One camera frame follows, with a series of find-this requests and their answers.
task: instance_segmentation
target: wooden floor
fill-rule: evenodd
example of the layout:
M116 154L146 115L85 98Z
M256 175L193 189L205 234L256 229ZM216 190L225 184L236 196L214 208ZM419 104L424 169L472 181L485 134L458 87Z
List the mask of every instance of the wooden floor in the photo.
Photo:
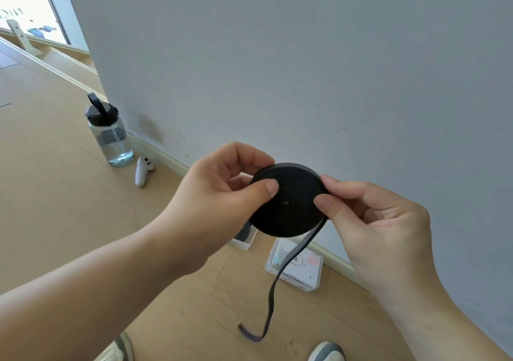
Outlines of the wooden floor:
M157 165L139 189L134 163L108 166L85 95L55 83L0 53L0 293L138 230L181 180ZM272 244L259 233L248 252L226 246L166 289L127 329L137 360L306 360L323 340L349 361L413 359L373 298L328 267L312 293L280 281L267 337L243 338L237 324L259 332L267 314Z

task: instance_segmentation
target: clear plastic water bottle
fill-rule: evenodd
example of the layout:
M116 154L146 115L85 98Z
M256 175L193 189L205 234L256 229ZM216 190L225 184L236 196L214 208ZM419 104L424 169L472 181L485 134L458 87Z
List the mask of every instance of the clear plastic water bottle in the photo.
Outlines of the clear plastic water bottle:
M133 149L118 109L100 101L93 92L87 96L92 105L87 108L86 118L103 155L113 166L129 164Z

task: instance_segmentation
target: sneaker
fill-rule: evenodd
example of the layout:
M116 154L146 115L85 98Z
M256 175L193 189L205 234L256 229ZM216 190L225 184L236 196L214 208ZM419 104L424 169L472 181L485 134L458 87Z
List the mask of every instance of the sneaker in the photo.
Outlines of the sneaker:
M133 361L132 344L127 333L122 332L94 361Z
M334 342L321 342L308 361L346 361L342 348Z

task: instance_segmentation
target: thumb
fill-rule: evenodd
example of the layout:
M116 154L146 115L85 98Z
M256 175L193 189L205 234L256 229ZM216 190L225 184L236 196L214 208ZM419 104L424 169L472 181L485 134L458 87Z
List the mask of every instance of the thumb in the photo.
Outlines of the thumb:
M279 185L275 179L263 179L237 191L239 203L244 206L242 210L247 211L249 215L253 214L261 205L270 201L278 189Z
M365 225L344 202L332 195L317 195L313 203L333 222L341 237Z

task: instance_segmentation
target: right hand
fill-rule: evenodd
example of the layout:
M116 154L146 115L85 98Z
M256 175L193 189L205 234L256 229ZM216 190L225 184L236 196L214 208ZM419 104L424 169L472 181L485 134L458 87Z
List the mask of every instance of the right hand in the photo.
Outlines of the right hand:
M443 290L427 209L372 183L321 180L331 195L314 203L333 221L356 274L385 307Z

